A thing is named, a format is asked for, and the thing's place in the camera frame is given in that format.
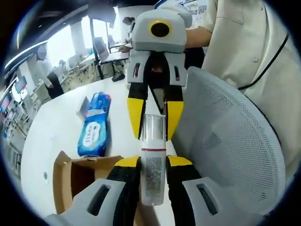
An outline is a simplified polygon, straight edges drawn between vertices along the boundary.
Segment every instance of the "office chair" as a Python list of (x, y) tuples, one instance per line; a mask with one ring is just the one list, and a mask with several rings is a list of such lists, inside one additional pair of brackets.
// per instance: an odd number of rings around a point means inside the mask
[(208, 72), (188, 69), (184, 110), (173, 137), (191, 160), (248, 212), (268, 214), (285, 191), (285, 163), (277, 135), (241, 92)]

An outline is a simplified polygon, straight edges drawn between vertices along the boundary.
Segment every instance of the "white table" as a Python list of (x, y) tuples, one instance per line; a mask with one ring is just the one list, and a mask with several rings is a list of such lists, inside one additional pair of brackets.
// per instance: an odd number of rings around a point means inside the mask
[(100, 64), (103, 65), (108, 63), (114, 63), (116, 61), (128, 60), (128, 58), (129, 58), (129, 53), (121, 53), (121, 52), (110, 53), (105, 60), (100, 62)]
[[(79, 158), (77, 154), (78, 138), (83, 122), (76, 115), (76, 110), (84, 96), (91, 99), (98, 91), (109, 94), (112, 98), (109, 122), (111, 128), (111, 146), (107, 156), (121, 155), (130, 157), (139, 154), (141, 143), (134, 138), (127, 111), (125, 80), (112, 82), (111, 79), (97, 81), (69, 91), (47, 103), (38, 111), (24, 144), (21, 162), (21, 185), (25, 198), (41, 217), (55, 213), (53, 198), (52, 172), (53, 163), (61, 150), (69, 157)], [(149, 90), (146, 113), (159, 114), (153, 96)], [(173, 144), (166, 145), (167, 154), (176, 155)], [(48, 183), (43, 173), (48, 171)], [(166, 185), (164, 204), (154, 207), (161, 225), (173, 226), (174, 216), (168, 198)]]
[(93, 53), (93, 54), (89, 55), (86, 59), (81, 61), (79, 64), (80, 65), (90, 65), (94, 62), (94, 60), (95, 60), (95, 55)]
[(109, 49), (112, 49), (112, 48), (118, 48), (118, 47), (124, 46), (124, 45), (126, 45), (126, 44), (127, 44), (126, 42), (123, 42), (123, 43), (117, 42), (117, 43), (115, 43), (114, 45), (110, 46)]

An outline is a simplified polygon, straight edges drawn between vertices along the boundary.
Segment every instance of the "beige shirt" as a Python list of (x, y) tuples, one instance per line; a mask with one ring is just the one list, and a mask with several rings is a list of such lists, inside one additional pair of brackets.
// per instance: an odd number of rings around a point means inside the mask
[[(202, 26), (212, 32), (203, 68), (235, 87), (252, 83), (287, 34), (261, 0), (208, 0)], [(243, 90), (275, 129), (287, 175), (301, 155), (301, 60), (288, 39), (264, 76)]]

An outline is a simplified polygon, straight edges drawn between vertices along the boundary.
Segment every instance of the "blue package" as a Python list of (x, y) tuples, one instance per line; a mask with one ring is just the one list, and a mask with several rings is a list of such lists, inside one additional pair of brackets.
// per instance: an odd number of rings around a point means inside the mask
[(107, 142), (107, 119), (111, 98), (95, 93), (89, 104), (87, 117), (78, 142), (79, 156), (103, 157)]

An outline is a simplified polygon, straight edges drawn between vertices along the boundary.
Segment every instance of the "white bottle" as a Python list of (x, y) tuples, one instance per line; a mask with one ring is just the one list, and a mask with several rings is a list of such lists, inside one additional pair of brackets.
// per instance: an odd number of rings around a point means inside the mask
[(141, 202), (161, 205), (164, 199), (166, 164), (165, 116), (146, 114), (143, 119), (141, 148)]

